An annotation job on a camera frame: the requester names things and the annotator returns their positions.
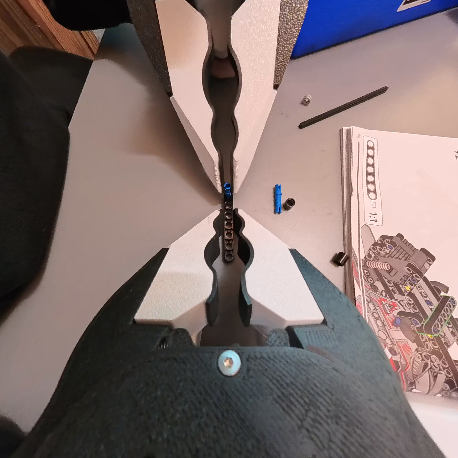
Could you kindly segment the white desk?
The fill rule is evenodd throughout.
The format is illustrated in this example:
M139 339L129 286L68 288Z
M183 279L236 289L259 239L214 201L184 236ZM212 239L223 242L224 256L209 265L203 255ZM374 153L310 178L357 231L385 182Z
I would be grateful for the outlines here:
M386 93L298 129L376 89ZM308 106L301 105L311 95ZM343 126L457 137L457 26L446 13L290 61L237 204L337 287ZM202 169L130 25L105 32L70 124L44 271L1 324L1 416L29 432L111 295L214 211ZM274 187L282 206L274 214Z

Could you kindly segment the blue box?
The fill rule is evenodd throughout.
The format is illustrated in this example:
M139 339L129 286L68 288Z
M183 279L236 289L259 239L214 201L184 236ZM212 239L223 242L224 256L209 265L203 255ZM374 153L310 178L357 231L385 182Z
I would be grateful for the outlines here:
M456 0L311 0L291 58L457 6Z

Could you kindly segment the toy building instruction booklet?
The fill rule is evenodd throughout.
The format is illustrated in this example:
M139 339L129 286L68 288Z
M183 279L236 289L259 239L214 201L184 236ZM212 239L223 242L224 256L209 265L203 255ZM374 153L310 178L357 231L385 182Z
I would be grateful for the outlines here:
M405 391L457 401L457 139L340 131L345 292Z

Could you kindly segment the person's dark clothing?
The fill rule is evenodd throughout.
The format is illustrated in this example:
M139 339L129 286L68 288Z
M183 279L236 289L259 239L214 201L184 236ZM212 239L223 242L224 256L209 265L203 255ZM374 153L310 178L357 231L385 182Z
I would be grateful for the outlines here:
M0 59L0 312L40 273L60 209L69 124L92 60L24 46Z

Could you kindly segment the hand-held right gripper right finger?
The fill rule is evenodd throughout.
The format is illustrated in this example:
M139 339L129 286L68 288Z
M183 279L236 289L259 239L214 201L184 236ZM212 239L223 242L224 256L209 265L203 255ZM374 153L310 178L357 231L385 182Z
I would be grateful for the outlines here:
M243 210L234 212L237 254L243 263L239 315L261 334L319 325L324 316L289 247Z

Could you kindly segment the black toy beam with holes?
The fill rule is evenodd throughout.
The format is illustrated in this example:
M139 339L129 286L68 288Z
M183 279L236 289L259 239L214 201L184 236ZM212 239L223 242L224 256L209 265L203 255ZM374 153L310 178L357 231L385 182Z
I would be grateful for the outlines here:
M224 261L229 263L234 259L234 207L232 194L224 193Z

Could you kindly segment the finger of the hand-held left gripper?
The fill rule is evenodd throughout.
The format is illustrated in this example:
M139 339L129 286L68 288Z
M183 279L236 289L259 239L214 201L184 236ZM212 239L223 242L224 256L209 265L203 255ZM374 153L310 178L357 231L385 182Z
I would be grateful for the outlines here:
M213 109L204 91L204 68L211 50L204 16L188 1L156 1L171 83L171 103L203 166L222 192L220 157L212 139Z
M247 0L231 20L231 46L240 76L234 109L234 192L248 173L277 93L273 85L280 5L279 0Z

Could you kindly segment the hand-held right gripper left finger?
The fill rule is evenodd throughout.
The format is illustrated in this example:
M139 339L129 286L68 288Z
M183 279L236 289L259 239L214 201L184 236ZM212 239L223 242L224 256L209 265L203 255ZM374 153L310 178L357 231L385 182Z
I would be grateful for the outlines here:
M219 311L218 277L223 213L215 210L170 245L137 310L137 324L186 329L200 344L202 329Z

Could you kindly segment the wooden cabinet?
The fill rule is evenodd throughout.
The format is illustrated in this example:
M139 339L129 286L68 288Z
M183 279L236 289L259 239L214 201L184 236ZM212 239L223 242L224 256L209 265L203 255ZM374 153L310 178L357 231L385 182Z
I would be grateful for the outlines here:
M19 47L37 46L93 60L99 43L93 31L61 26L41 0L0 2L0 48L7 55Z

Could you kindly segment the long black toy axle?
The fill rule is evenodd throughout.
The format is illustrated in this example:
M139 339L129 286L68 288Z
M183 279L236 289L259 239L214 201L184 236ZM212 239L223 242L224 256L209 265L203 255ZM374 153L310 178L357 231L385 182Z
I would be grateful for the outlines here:
M378 96L386 93L388 91L388 89L389 89L389 86L381 87L381 88L376 89L376 90L374 90L374 91L372 91L372 92L370 92L368 94L365 94L365 95L363 95L361 97L358 97L358 98L356 98L354 100L351 100L349 102L346 102L343 105L340 105L338 107L330 109L330 110L328 110L328 111L326 111L326 112L324 112L322 114L316 115L316 116L314 116L314 117L312 117L312 118L310 118L308 120L305 120L305 121L299 123L298 129L305 129L305 128L309 127L309 126L312 126L313 124L321 122L321 121L323 121L325 119L328 119L328 118L330 118L332 116L335 116L335 115L337 115L337 114L339 114L341 112L347 111L350 108L358 106L358 105L360 105L362 103L365 103L365 102L367 102L367 101L369 101L369 100L371 100L371 99L373 99L375 97L378 97Z

